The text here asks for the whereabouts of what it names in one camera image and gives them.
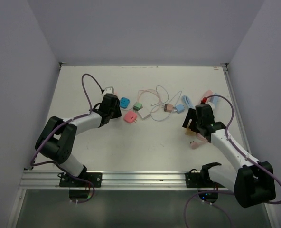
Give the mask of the tan plug cube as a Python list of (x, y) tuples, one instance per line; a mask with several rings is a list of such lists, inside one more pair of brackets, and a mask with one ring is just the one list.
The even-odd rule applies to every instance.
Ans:
[(185, 134), (186, 135), (189, 135), (189, 136), (195, 136), (196, 135), (196, 132), (194, 132), (194, 131), (192, 131), (192, 130), (190, 130), (190, 129), (186, 129), (186, 131), (185, 131)]

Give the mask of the white usb charger block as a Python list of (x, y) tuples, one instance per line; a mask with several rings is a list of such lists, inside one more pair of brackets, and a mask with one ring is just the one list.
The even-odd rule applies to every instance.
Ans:
[(151, 116), (151, 113), (150, 113), (150, 111), (148, 111), (146, 108), (143, 107), (142, 109), (140, 109), (138, 111), (138, 115), (140, 116), (140, 118), (142, 120), (145, 120)]

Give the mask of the blue power strip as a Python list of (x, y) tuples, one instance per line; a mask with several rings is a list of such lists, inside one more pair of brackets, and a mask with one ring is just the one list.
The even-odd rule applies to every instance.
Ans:
[(214, 93), (212, 97), (209, 98), (209, 105), (214, 110), (218, 105), (219, 97), (217, 93)]

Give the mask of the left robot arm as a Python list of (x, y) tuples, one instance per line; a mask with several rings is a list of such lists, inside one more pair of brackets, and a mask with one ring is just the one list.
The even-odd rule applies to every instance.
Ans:
[(121, 117), (120, 100), (114, 94), (105, 94), (98, 108), (69, 119), (53, 116), (46, 123), (35, 149), (36, 153), (49, 158), (80, 187), (86, 184), (86, 167), (72, 154), (75, 137), (85, 131), (100, 128), (111, 119)]

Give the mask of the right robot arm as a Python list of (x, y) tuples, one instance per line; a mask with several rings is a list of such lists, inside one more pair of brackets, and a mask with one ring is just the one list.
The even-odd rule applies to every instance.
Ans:
[(200, 104), (190, 108), (182, 126), (207, 139), (233, 167), (229, 169), (219, 162), (203, 165), (196, 178), (203, 186), (219, 185), (229, 189), (243, 208), (276, 198), (271, 164), (254, 158), (231, 137), (222, 122), (215, 122), (210, 105)]

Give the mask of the green plug cube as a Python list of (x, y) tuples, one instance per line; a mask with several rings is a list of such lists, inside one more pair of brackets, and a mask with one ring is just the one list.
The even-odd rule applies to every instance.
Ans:
[(140, 103), (140, 102), (136, 102), (134, 105), (133, 105), (133, 110), (134, 111), (139, 111), (140, 109), (142, 109), (143, 108), (143, 105), (142, 105), (142, 103)]

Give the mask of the cyan plug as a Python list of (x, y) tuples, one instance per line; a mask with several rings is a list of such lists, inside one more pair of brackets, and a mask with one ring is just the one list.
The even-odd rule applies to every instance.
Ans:
[(122, 109), (127, 109), (128, 106), (129, 106), (129, 104), (130, 104), (129, 98), (122, 97), (122, 98), (120, 99), (120, 108), (122, 108)]

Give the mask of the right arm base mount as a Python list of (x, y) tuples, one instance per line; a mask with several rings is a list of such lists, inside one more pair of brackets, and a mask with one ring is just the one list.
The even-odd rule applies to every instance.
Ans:
[(204, 180), (201, 173), (196, 169), (191, 169), (185, 173), (185, 183), (187, 188), (214, 188), (217, 183)]

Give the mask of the pink power strip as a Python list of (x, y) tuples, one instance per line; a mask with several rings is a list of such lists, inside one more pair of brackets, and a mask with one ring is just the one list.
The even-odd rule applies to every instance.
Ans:
[(207, 90), (204, 94), (203, 94), (203, 97), (208, 97), (210, 95), (212, 95), (213, 92), (211, 90)]

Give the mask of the hot pink plug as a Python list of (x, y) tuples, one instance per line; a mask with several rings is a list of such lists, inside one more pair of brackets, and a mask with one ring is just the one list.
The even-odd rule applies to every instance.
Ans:
[(137, 121), (137, 114), (134, 111), (128, 111), (123, 119), (125, 122), (131, 124)]

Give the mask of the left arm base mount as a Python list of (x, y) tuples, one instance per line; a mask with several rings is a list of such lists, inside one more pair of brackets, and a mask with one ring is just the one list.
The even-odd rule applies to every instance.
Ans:
[(86, 172), (80, 177), (71, 177), (69, 174), (62, 172), (57, 176), (60, 178), (59, 186), (67, 188), (85, 188), (90, 186), (89, 183), (95, 188), (100, 188), (103, 179), (103, 174), (100, 172)]

